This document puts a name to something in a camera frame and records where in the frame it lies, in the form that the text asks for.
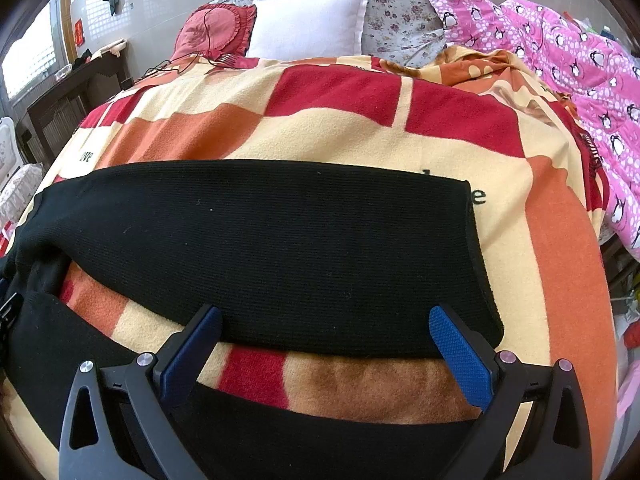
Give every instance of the wooden desk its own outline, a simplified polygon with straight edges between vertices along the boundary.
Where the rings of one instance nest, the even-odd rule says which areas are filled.
[[[121,90],[126,90],[131,86],[131,79],[127,79],[124,69],[124,57],[114,56],[110,52],[102,57],[82,65],[80,68],[70,72],[64,79],[58,81],[49,90],[37,98],[28,108],[27,113],[21,123],[33,125],[33,133],[38,137],[42,145],[45,157],[49,164],[53,163],[56,155],[53,153],[47,137],[44,135],[44,127],[51,122],[55,113],[55,105],[62,99],[73,99],[79,97],[84,108],[84,113],[89,113],[94,106],[89,102],[87,87],[90,79],[96,74],[103,76],[117,76]],[[28,129],[24,124],[21,130]]]

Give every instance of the pink quilt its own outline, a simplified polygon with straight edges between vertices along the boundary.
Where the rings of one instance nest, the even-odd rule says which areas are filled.
[[[447,45],[517,54],[545,83],[570,93],[609,177],[606,220],[640,260],[640,68],[615,41],[584,33],[527,0],[430,0]]]

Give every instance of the white pillow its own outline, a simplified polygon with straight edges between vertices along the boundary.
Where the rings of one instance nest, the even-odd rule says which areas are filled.
[[[254,0],[247,57],[359,56],[367,0]]]

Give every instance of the checkered blanket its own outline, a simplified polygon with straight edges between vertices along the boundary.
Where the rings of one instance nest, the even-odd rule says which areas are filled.
[[[42,186],[116,164],[215,158],[313,160],[468,180],[504,322],[500,348],[523,362],[574,363],[599,476],[616,405],[616,352],[596,242],[608,187],[572,104],[501,50],[451,47],[421,69],[368,56],[258,60],[245,70],[229,63],[184,59],[176,71],[146,78],[96,108]],[[136,352],[157,351],[180,330],[76,264],[61,298]],[[367,360],[220,343],[198,380],[271,406],[348,420],[417,424],[478,416],[437,359]],[[7,393],[10,384],[4,387]],[[9,398],[4,412],[23,446],[41,470],[53,469],[57,452],[42,443],[33,420],[26,422],[28,412],[15,415],[25,412],[15,391]],[[527,409],[518,414],[508,454]]]

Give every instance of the blanket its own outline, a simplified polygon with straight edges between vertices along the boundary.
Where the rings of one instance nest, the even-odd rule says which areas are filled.
[[[640,66],[615,41],[583,32],[527,0],[430,0],[448,45],[514,52],[557,92],[568,92],[607,172],[607,223],[640,260]]]
[[[248,70],[229,63],[183,59],[174,72],[146,78],[96,108],[42,187],[116,164],[213,158],[335,162],[468,180],[504,322],[499,348],[523,362],[574,363],[597,478],[616,406],[616,352],[596,241],[608,185],[570,103],[503,50],[483,55],[452,47],[421,69],[368,56],[262,59]],[[60,298],[135,352],[156,351],[180,330],[77,264]],[[198,380],[256,402],[347,420],[418,424],[478,416],[438,359],[220,343]],[[56,449],[8,381],[4,393],[13,431],[46,478],[55,478]],[[528,409],[523,405],[514,423],[508,455]]]

